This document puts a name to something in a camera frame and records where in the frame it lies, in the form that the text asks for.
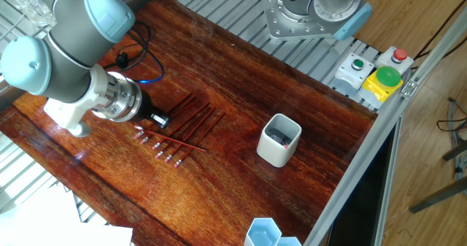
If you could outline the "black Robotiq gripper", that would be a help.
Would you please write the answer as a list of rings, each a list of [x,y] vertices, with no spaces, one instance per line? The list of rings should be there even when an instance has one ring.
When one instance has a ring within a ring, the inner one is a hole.
[[[142,91],[142,101],[137,112],[137,119],[152,120],[162,129],[165,129],[169,124],[169,117],[163,115],[163,111],[152,103],[150,95],[146,91]]]

